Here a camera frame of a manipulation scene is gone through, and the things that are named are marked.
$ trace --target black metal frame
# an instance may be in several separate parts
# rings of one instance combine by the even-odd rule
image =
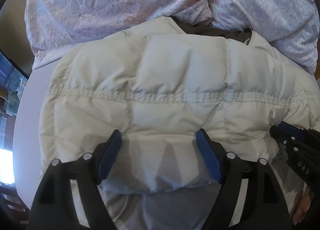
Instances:
[[[241,160],[210,140],[201,129],[196,135],[199,150],[213,178],[222,184],[202,230],[290,230],[291,222],[279,183],[265,159]],[[77,161],[55,159],[47,169],[29,218],[29,230],[116,230],[97,185],[108,177],[121,147],[122,137],[115,130],[108,142]],[[249,179],[240,222],[229,227],[238,200],[242,179]],[[79,224],[70,180],[76,179],[90,228]]]
[[[287,164],[308,184],[315,195],[304,219],[293,230],[319,228],[320,215],[320,132],[296,128],[282,122],[270,128],[270,135],[278,144],[286,146]]]

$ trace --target white puffer jacket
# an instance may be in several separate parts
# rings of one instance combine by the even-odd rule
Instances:
[[[270,126],[285,120],[319,130],[319,118],[320,96],[306,72],[256,32],[246,45],[187,35],[160,17],[63,57],[42,109],[43,169],[92,152],[118,129],[123,145],[103,191],[202,187],[215,181],[195,145],[198,129],[242,159],[272,161],[278,145]]]

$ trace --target window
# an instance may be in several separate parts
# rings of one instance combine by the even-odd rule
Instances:
[[[0,50],[0,97],[5,100],[0,108],[8,115],[17,116],[20,100],[28,81],[26,76]]]
[[[13,153],[0,149],[0,181],[5,184],[14,183]]]

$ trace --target wooden furniture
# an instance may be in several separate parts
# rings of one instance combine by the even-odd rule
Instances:
[[[4,100],[7,100],[8,94],[0,89],[0,97]]]
[[[3,230],[25,230],[30,210],[13,188],[0,186],[0,228]]]
[[[316,80],[318,80],[320,78],[320,42],[318,42],[318,60],[317,60],[317,69],[316,69],[316,72],[315,72],[315,77],[316,77]]]

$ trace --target bed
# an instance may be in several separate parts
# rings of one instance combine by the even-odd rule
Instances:
[[[68,48],[63,48],[58,53],[63,55],[67,50]],[[29,208],[31,208],[41,174],[41,152],[38,139],[40,111],[49,88],[51,74],[60,61],[51,57],[43,62],[41,62],[42,58],[38,60],[40,60],[37,62],[38,68],[33,70],[21,99],[13,139],[16,186],[19,196]],[[306,70],[294,61],[289,61],[292,65]],[[311,74],[309,76],[316,85],[314,76]]]

